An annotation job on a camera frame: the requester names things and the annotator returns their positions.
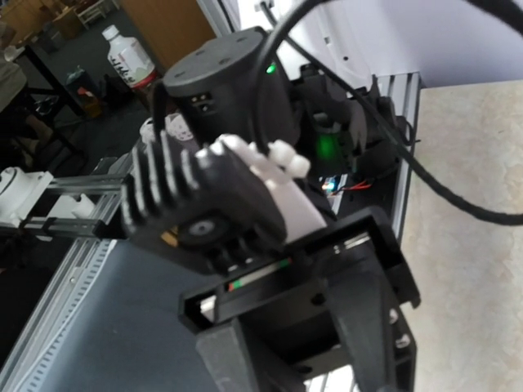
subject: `table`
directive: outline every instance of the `table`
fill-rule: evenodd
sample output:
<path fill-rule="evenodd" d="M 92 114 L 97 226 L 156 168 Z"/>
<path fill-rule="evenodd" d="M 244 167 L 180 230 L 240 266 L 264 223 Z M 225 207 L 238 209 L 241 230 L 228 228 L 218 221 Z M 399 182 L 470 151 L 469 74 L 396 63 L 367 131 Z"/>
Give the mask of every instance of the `table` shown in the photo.
<path fill-rule="evenodd" d="M 416 157 L 444 185 L 523 212 L 523 82 L 423 90 Z M 417 390 L 523 390 L 523 228 L 479 222 L 416 176 L 403 251 L 422 296 L 406 310 Z"/>
<path fill-rule="evenodd" d="M 37 53 L 30 45 L 24 45 L 14 51 L 10 56 L 6 56 L 9 61 L 16 61 L 22 56 L 27 57 L 31 64 L 38 70 L 38 72 L 46 79 L 51 85 L 49 88 L 35 88 L 30 87 L 29 93 L 43 96 L 58 96 L 58 102 L 54 105 L 49 118 L 54 118 L 65 106 L 69 106 L 73 110 L 74 114 L 82 117 L 85 112 L 78 102 L 69 94 L 65 87 L 60 83 L 56 76 L 51 70 L 43 63 L 38 57 Z"/>

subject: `white wall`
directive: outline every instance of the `white wall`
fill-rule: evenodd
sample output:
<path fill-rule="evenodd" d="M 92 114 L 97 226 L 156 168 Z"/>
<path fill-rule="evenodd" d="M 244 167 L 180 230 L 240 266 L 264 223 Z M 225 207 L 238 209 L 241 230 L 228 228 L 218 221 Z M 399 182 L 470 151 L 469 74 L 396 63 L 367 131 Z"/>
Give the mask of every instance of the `white wall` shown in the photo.
<path fill-rule="evenodd" d="M 378 75 L 419 70 L 429 87 L 523 78 L 523 38 L 463 0 L 343 1 Z"/>

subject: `chair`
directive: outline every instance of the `chair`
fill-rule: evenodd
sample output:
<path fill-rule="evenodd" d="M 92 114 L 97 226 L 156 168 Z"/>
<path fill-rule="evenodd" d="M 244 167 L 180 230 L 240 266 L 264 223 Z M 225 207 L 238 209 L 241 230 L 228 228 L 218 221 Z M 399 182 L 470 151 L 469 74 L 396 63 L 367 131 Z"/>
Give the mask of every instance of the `chair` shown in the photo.
<path fill-rule="evenodd" d="M 83 27 L 85 27 L 86 30 L 89 30 L 89 22 L 99 17 L 103 17 L 104 19 L 107 17 L 105 5 L 106 1 L 107 0 L 99 0 L 98 2 L 95 2 L 93 5 L 89 6 L 83 11 L 75 11 L 76 16 L 80 19 L 80 22 L 82 22 L 82 25 Z"/>

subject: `bolt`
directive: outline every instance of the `bolt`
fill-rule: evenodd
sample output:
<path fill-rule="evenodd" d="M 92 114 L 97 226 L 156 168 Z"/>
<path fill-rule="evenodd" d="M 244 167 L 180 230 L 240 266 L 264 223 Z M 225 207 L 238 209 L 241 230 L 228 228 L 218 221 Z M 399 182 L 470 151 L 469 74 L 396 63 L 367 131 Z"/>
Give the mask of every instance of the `bolt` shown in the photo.
<path fill-rule="evenodd" d="M 396 324 L 396 321 L 398 321 L 399 318 L 400 316 L 398 315 L 398 312 L 396 312 L 395 309 L 391 309 L 389 312 L 389 323 Z"/>
<path fill-rule="evenodd" d="M 408 347 L 410 345 L 410 338 L 409 335 L 406 333 L 400 338 L 396 339 L 396 347 L 398 349 L 404 349 L 405 347 Z"/>
<path fill-rule="evenodd" d="M 189 233 L 196 237 L 202 237 L 204 235 L 212 233 L 214 230 L 214 222 L 212 220 L 201 220 L 191 225 Z"/>

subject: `black cable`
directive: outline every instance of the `black cable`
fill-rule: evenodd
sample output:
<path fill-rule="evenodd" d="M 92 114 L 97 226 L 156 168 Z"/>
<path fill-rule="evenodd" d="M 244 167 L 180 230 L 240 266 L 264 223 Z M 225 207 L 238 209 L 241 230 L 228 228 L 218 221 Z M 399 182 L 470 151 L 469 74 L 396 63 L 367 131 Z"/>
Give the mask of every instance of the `black cable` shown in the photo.
<path fill-rule="evenodd" d="M 328 2 L 329 0 L 304 0 L 301 4 L 290 11 L 274 28 L 273 32 L 269 35 L 268 39 L 262 44 L 260 50 L 260 56 L 257 59 L 257 63 L 254 66 L 254 74 L 256 77 L 256 84 L 254 84 L 253 95 L 255 97 L 253 103 L 256 106 L 253 107 L 252 115 L 252 137 L 257 143 L 259 150 L 265 153 L 267 146 L 262 145 L 264 143 L 265 135 L 260 122 L 261 108 L 259 107 L 258 91 L 261 84 L 262 78 L 265 76 L 266 66 L 272 61 L 275 56 L 276 50 L 283 40 L 288 39 L 289 32 L 293 27 L 316 5 L 322 2 Z M 467 0 L 472 5 L 479 7 L 485 12 L 488 12 L 492 16 L 500 19 L 502 22 L 513 27 L 517 32 L 523 35 L 523 11 L 518 7 L 518 11 L 514 10 L 514 4 L 508 0 Z M 501 6 L 505 11 L 498 11 L 497 6 Z M 292 40 L 288 41 L 289 45 L 293 46 Z M 498 225 L 523 225 L 523 214 L 507 214 L 503 212 L 493 212 L 486 210 L 483 207 L 479 207 L 472 204 L 458 196 L 450 189 L 442 185 L 431 173 L 429 173 L 425 167 L 418 160 L 413 157 L 410 152 L 403 146 L 401 139 L 396 135 L 396 132 L 389 125 L 387 120 L 374 108 L 355 88 L 350 86 L 344 80 L 339 78 L 329 67 L 321 63 L 314 56 L 300 48 L 299 53 L 308 59 L 314 66 L 321 69 L 326 76 L 331 78 L 335 83 L 340 85 L 342 88 L 352 94 L 352 96 L 363 106 L 365 110 L 376 120 L 379 127 L 378 129 L 385 134 L 387 139 L 396 147 L 398 155 L 404 159 L 412 168 L 412 170 L 419 176 L 419 178 L 425 182 L 436 194 L 441 196 L 447 202 L 455 206 L 457 209 L 466 212 L 480 221 L 486 221 L 495 223 Z"/>
<path fill-rule="evenodd" d="M 167 115 L 167 102 L 169 94 L 160 80 L 153 86 L 153 104 L 151 107 L 153 130 L 156 140 L 160 140 L 160 133 L 165 129 L 165 116 Z"/>
<path fill-rule="evenodd" d="M 260 106 L 260 90 L 263 83 L 263 78 L 266 77 L 266 69 L 272 63 L 276 56 L 276 50 L 283 40 L 286 39 L 290 30 L 305 16 L 311 9 L 320 4 L 323 0 L 306 0 L 297 5 L 293 11 L 286 14 L 280 23 L 278 23 L 274 31 L 269 34 L 266 40 L 261 45 L 261 50 L 258 53 L 257 62 L 253 69 L 253 93 L 251 101 L 251 115 L 249 116 L 249 132 L 251 139 L 256 144 L 258 151 L 267 155 L 269 148 L 267 146 L 267 137 L 262 126 L 262 107 Z"/>
<path fill-rule="evenodd" d="M 221 13 L 226 18 L 227 27 L 229 27 L 229 30 L 231 33 L 236 31 L 235 26 L 232 24 L 232 20 L 230 19 L 229 12 L 227 12 L 226 5 L 223 3 L 223 0 L 217 0 L 218 6 L 221 8 Z"/>
<path fill-rule="evenodd" d="M 260 3 L 260 8 L 261 8 L 261 11 L 263 12 L 263 14 L 265 15 L 265 17 L 267 18 L 267 20 L 269 21 L 269 23 L 272 25 L 272 27 L 275 27 L 276 24 L 278 23 L 278 21 L 276 20 L 274 14 L 272 13 L 272 11 L 270 10 L 270 8 L 267 6 L 267 4 L 265 2 L 261 2 Z M 317 58 L 315 58 L 311 53 L 309 53 L 308 51 L 306 51 L 305 49 L 303 49 L 300 44 L 298 44 L 296 41 L 294 41 L 292 38 L 290 38 L 290 36 L 287 36 L 285 41 L 295 50 L 297 51 L 300 55 L 302 55 L 303 57 L 305 57 L 311 64 L 313 64 L 316 68 L 318 69 L 321 69 L 322 71 L 324 71 L 325 73 L 325 70 L 329 70 L 327 68 L 327 65 L 324 65 L 322 62 L 320 62 Z M 410 147 L 411 145 L 413 145 L 413 143 L 415 142 L 414 140 L 414 128 L 413 126 L 407 121 L 407 119 L 405 117 L 403 117 L 405 123 L 406 123 L 406 126 L 407 126 L 407 130 L 409 131 L 409 138 L 407 139 L 407 136 L 404 135 L 404 133 L 398 129 L 396 130 L 397 133 L 398 133 L 398 137 L 401 138 L 401 141 L 403 142 L 404 145 Z"/>

